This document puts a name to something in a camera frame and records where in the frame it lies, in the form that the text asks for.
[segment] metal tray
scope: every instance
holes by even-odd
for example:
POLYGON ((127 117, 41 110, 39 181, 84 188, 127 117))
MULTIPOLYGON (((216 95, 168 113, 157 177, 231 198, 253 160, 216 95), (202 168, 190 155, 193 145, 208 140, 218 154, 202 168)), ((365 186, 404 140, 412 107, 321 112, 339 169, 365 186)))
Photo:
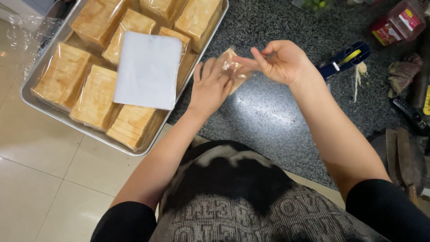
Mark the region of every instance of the metal tray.
MULTIPOLYGON (((128 148, 127 146, 123 145, 122 143, 108 137, 105 133, 94 130, 88 126, 84 126, 83 124, 74 122, 73 120, 71 120, 69 118, 68 114, 66 114, 62 111, 59 111, 59 110, 43 103, 38 98, 31 95, 31 93, 30 93, 30 88, 32 88, 35 85, 36 81, 38 80, 38 77, 41 76, 43 68, 44 68, 45 64, 50 60, 52 54, 55 52, 55 49, 56 49, 58 42, 61 42, 64 39, 66 39, 66 37, 68 36, 68 34, 71 31, 71 28, 70 28, 71 23, 76 19, 76 17, 78 16, 79 12, 81 11, 81 9, 83 8, 83 6, 85 5, 86 2, 87 2, 87 0, 78 0, 76 5, 70 11, 70 14, 67 16, 67 18, 64 20, 61 27, 58 29, 57 33, 52 38, 52 40, 49 43, 48 47, 46 48, 45 52, 38 59, 38 61, 34 64, 33 70, 30 72, 27 79, 24 81, 23 85, 21 86, 20 96, 25 103, 34 107, 35 109, 55 118, 58 121, 61 121, 65 124, 69 125, 70 127, 73 127, 75 129, 81 131, 82 133, 84 133, 86 135, 89 135, 89 136, 91 136, 97 140, 100 140, 103 143, 108 144, 108 145, 110 145, 110 146, 112 146, 112 147, 114 147, 114 148, 116 148, 116 149, 118 149, 124 153, 127 153, 127 154, 132 155, 132 156, 145 155, 149 152, 149 150, 154 145, 155 140, 157 139, 161 130, 163 130, 163 126, 167 122, 167 119, 169 118, 172 111, 169 111, 167 113, 167 116, 164 118, 161 126, 159 127, 157 133, 155 134, 155 136, 152 139, 148 148, 146 150, 138 150, 138 151, 134 152, 130 148, 128 148)), ((227 13, 229 5, 230 5, 229 0, 223 1, 223 12, 222 12, 221 18, 219 19, 217 25, 215 26, 211 36, 209 37, 208 42, 206 43, 206 45, 203 48, 202 52, 199 54, 199 56, 197 57, 197 59, 195 60, 195 62, 193 64, 191 70, 188 72, 188 75, 185 78, 185 82, 182 85, 181 90, 179 91, 179 94, 176 96, 175 104, 178 102, 179 98, 181 97, 186 85, 188 84, 191 76, 193 75, 194 68, 196 67, 197 63, 200 62, 200 60, 203 57, 203 54, 205 53, 209 43, 211 42, 213 36, 215 35, 215 32, 217 31, 219 25, 221 24, 222 19, 225 17, 225 14, 227 13)))

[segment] gray patterned fabric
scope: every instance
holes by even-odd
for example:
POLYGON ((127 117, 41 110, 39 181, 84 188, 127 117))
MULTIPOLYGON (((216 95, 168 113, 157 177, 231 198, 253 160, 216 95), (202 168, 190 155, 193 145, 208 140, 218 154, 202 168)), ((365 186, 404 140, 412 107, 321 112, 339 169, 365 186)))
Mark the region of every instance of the gray patterned fabric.
POLYGON ((387 241, 324 196, 279 171, 257 152, 237 151, 230 145, 209 149, 181 164, 162 199, 150 241, 387 241), (244 175, 249 173, 257 178, 250 181, 244 175), (195 188, 207 179, 214 180, 212 187, 204 192, 195 188), (258 186, 264 182, 269 185, 258 186), (252 184, 253 194, 244 192, 242 183, 252 184), (188 199, 177 199, 178 192, 188 199), (274 197, 267 206, 260 202, 266 197, 274 197))

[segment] label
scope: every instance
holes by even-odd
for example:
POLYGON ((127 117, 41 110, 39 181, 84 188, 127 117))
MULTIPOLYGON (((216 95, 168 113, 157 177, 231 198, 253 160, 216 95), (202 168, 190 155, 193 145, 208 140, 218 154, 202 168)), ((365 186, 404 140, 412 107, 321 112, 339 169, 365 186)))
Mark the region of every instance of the label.
POLYGON ((389 23, 378 30, 372 31, 372 33, 383 46, 387 46, 401 40, 400 36, 394 31, 389 23))
POLYGON ((421 23, 420 19, 409 8, 401 12, 399 18, 410 31, 413 31, 421 23))

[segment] white paper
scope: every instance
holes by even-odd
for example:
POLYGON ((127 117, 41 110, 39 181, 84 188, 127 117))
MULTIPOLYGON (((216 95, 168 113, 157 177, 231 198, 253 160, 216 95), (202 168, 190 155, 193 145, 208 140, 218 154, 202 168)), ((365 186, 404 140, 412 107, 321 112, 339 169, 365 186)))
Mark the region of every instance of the white paper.
POLYGON ((172 110, 181 51, 177 38, 126 31, 114 102, 172 110))

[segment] granite countertop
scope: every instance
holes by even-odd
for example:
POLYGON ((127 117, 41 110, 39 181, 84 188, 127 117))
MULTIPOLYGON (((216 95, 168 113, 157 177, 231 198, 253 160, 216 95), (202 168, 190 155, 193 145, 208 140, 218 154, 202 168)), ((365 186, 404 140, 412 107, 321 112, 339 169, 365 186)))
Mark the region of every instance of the granite countertop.
MULTIPOLYGON (((362 40, 369 43, 372 54, 365 61, 369 75, 358 88, 357 102, 353 103, 352 69, 330 80, 332 95, 365 136, 374 130, 404 127, 405 119, 387 98, 387 68, 402 54, 414 51, 415 44, 382 47, 368 31, 369 25, 397 2, 386 0, 375 6, 363 3, 351 7, 344 0, 335 0, 334 7, 317 19, 287 0, 230 0, 227 15, 202 60, 219 56, 232 45, 238 55, 251 57, 252 46, 261 50, 271 40, 286 39, 301 47, 313 63, 319 63, 362 40)), ((191 87, 192 80, 169 124, 174 124, 187 109, 191 87)), ((209 140, 244 143, 281 168, 336 189, 290 90, 261 74, 229 96, 198 134, 209 140)))

